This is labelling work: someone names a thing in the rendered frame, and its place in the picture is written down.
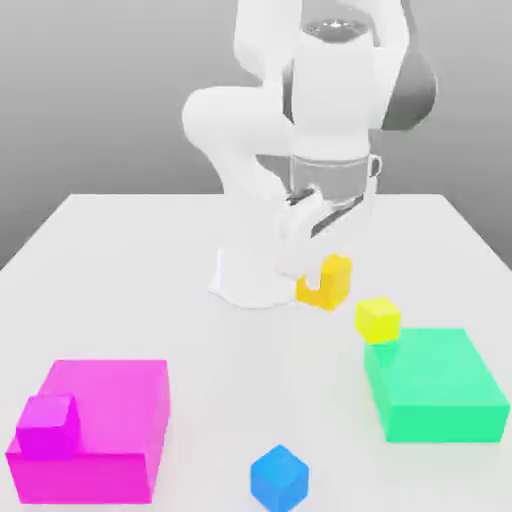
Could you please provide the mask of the small blue cube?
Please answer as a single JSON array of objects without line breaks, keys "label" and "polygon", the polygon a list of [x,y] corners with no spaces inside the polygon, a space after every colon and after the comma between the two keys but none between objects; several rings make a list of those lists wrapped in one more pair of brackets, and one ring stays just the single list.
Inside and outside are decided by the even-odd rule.
[{"label": "small blue cube", "polygon": [[252,496],[269,512],[288,512],[309,494],[309,467],[277,445],[250,467]]}]

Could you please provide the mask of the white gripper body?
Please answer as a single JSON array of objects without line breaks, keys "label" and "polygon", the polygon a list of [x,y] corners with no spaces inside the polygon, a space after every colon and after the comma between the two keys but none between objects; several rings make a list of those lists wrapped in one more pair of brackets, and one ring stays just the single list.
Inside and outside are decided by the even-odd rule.
[{"label": "white gripper body", "polygon": [[317,186],[289,195],[279,222],[278,271],[299,279],[350,237],[362,221],[364,196],[335,204]]}]

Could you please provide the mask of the small magenta cube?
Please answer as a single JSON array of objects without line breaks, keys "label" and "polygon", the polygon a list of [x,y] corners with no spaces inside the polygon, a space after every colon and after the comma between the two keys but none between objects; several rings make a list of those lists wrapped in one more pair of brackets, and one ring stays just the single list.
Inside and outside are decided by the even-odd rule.
[{"label": "small magenta cube", "polygon": [[28,398],[16,425],[16,438],[25,459],[64,460],[76,452],[80,429],[73,394],[38,394]]}]

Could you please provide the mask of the large magenta box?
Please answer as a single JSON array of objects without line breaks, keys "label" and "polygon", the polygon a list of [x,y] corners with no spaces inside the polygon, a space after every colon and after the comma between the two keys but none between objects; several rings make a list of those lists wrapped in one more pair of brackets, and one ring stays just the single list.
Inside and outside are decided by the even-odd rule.
[{"label": "large magenta box", "polygon": [[73,394],[80,439],[69,459],[6,458],[23,504],[148,504],[170,417],[164,360],[57,360],[37,394]]}]

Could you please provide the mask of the small orange cube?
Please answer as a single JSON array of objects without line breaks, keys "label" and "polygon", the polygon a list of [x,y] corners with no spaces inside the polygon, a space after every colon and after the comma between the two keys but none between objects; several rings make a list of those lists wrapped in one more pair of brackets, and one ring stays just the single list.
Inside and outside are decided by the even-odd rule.
[{"label": "small orange cube", "polygon": [[310,289],[302,277],[296,283],[296,300],[324,310],[334,310],[349,294],[351,272],[350,258],[331,254],[322,264],[319,289]]}]

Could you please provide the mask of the small yellow cube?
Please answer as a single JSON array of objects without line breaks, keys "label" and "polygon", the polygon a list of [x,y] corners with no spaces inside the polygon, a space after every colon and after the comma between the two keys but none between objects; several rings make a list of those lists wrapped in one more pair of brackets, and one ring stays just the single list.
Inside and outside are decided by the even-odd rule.
[{"label": "small yellow cube", "polygon": [[359,301],[355,328],[367,344],[394,342],[400,334],[401,313],[387,297]]}]

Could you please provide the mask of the large green box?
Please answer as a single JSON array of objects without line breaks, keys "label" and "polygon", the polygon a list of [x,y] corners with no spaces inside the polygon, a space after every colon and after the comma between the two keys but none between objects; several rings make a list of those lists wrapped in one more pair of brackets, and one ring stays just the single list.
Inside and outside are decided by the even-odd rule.
[{"label": "large green box", "polygon": [[404,328],[363,361],[388,442],[495,443],[510,404],[462,328]]}]

